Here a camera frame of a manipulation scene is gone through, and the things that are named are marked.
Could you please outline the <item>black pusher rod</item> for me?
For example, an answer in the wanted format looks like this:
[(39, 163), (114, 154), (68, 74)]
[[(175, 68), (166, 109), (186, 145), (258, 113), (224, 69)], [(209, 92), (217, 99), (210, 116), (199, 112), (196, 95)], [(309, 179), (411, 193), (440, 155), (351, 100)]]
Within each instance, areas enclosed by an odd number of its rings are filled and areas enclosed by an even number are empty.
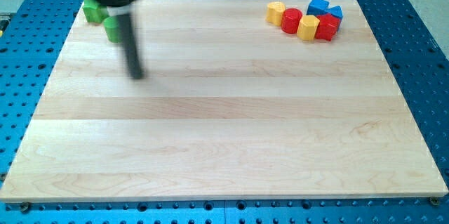
[(116, 18), (119, 24), (119, 36), (123, 46), (123, 52), (129, 76), (132, 79), (142, 79), (145, 75), (142, 65), (140, 64), (131, 14), (120, 14), (117, 15)]

